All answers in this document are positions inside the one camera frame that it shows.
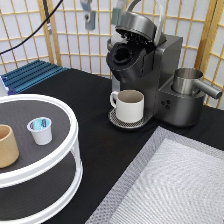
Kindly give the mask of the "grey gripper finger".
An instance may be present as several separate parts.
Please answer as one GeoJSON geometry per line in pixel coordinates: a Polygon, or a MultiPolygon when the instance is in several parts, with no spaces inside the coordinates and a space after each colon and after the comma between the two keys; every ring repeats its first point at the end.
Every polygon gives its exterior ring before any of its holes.
{"type": "Polygon", "coordinates": [[[111,18],[111,23],[113,25],[117,25],[119,23],[121,14],[126,4],[127,0],[118,0],[116,6],[113,8],[111,18]]]}
{"type": "Polygon", "coordinates": [[[92,0],[80,0],[80,4],[84,10],[85,28],[87,30],[95,29],[96,12],[91,9],[92,0]]]}

